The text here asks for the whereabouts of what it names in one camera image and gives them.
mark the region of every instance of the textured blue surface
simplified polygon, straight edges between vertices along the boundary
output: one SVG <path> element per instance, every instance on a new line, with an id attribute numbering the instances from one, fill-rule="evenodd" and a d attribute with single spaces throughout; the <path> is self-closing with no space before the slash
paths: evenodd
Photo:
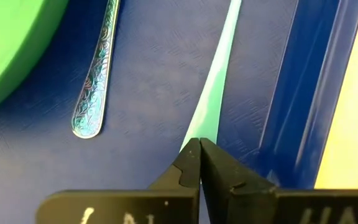
<path id="1" fill-rule="evenodd" d="M 327 2 L 335 1 L 300 2 L 298 17 L 327 19 L 321 36 L 327 42 L 336 12 Z M 122 0 L 104 128 L 83 140 L 71 132 L 70 118 L 105 5 L 106 0 L 71 0 L 44 57 L 0 106 L 0 224 L 33 223 L 39 203 L 63 189 L 143 189 L 178 154 L 229 0 Z M 237 23 L 218 144 L 260 173 L 271 168 L 270 157 L 263 160 L 269 153 L 259 156 L 259 148 L 296 5 L 297 0 L 243 0 Z M 312 36 L 304 37 L 306 44 Z M 288 49 L 310 47 L 296 35 L 290 40 Z M 323 45 L 313 51 L 318 67 Z M 302 53 L 293 51 L 292 57 L 305 63 Z M 206 216 L 203 205 L 202 224 Z"/>

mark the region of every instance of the green plastic object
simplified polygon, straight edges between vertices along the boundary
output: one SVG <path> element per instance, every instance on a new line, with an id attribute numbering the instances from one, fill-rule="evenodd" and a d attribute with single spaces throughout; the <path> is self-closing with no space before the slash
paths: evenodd
<path id="1" fill-rule="evenodd" d="M 240 7 L 241 0 L 231 0 L 204 89 L 201 92 L 180 150 L 186 146 L 191 138 L 208 138 L 216 143 L 224 82 Z"/>
<path id="2" fill-rule="evenodd" d="M 0 102 L 47 48 L 68 0 L 0 0 Z"/>

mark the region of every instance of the blue plastic edge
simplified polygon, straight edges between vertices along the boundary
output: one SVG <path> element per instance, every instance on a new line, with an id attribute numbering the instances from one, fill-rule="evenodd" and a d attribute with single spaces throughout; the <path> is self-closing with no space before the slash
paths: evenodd
<path id="1" fill-rule="evenodd" d="M 316 182 L 357 29 L 358 1 L 342 0 L 295 164 L 299 188 L 312 189 Z"/>
<path id="2" fill-rule="evenodd" d="M 358 1 L 299 1 L 260 142 L 275 184 L 314 187 L 357 27 Z"/>

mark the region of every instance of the blue tray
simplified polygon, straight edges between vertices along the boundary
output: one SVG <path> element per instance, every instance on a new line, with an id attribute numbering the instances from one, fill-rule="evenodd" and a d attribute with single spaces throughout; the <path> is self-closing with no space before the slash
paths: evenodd
<path id="1" fill-rule="evenodd" d="M 70 118 L 105 5 L 71 0 L 0 105 L 0 223 L 33 223 L 63 189 L 146 188 L 178 154 L 229 1 L 123 0 L 106 122 L 83 140 Z M 358 0 L 243 0 L 218 144 L 284 187 L 313 187 L 357 24 Z"/>

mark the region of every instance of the spoon handle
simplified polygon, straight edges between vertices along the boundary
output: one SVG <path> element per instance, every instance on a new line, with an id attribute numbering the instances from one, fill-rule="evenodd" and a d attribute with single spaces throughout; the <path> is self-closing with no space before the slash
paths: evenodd
<path id="1" fill-rule="evenodd" d="M 71 128 L 83 139 L 95 137 L 102 127 L 119 0 L 109 0 L 98 44 L 71 119 Z"/>

